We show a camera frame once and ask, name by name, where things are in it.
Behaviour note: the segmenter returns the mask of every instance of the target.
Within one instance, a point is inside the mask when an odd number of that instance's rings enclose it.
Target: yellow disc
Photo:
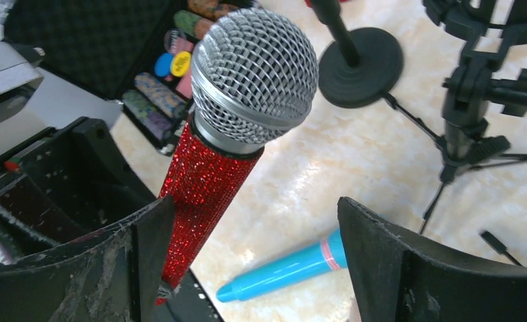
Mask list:
[[[183,77],[190,66],[190,52],[179,52],[171,63],[171,74],[175,77]]]

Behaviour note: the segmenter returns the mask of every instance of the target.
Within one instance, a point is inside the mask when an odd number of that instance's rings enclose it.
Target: marble table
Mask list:
[[[327,28],[303,0],[260,2],[299,25],[318,56],[331,42]],[[342,4],[343,19],[349,29],[374,26],[399,39],[405,67],[392,94],[441,134],[445,90],[440,85],[456,67],[464,42],[433,25],[421,2],[352,0]],[[501,5],[499,17],[503,10]],[[483,48],[493,48],[494,37],[483,39]],[[527,68],[527,46],[513,48],[495,77],[515,79],[520,68]],[[491,105],[488,134],[504,134],[513,152],[527,153],[527,116],[500,115],[500,109]],[[112,132],[133,169],[157,193],[170,159],[157,154],[125,116]],[[440,170],[441,157],[432,142],[384,102],[340,109],[317,92],[308,119],[266,146],[192,269],[226,322],[360,321],[346,270],[247,302],[219,303],[215,293],[237,274],[334,230],[341,196],[417,231],[438,188]],[[458,178],[445,190],[426,235],[470,254],[508,262],[479,237],[480,229],[496,234],[527,266],[527,165]]]

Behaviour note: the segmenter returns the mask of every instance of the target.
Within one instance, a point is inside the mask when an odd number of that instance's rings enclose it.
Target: microphone head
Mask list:
[[[259,148],[305,120],[318,62],[309,39],[287,18],[240,9],[196,45],[191,76],[195,119],[221,138]]]

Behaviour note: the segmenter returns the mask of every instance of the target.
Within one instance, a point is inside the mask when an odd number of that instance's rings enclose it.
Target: case lid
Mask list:
[[[12,42],[41,47],[41,67],[104,99],[137,74],[154,32],[185,0],[18,0],[5,22]]]

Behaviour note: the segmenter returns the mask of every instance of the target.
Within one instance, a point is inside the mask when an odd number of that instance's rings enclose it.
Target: red glitter microphone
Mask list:
[[[191,76],[194,112],[159,194],[172,195],[176,210],[162,276],[172,288],[265,143],[309,114],[318,63],[309,39],[291,21],[265,9],[240,9],[219,19],[196,45]]]

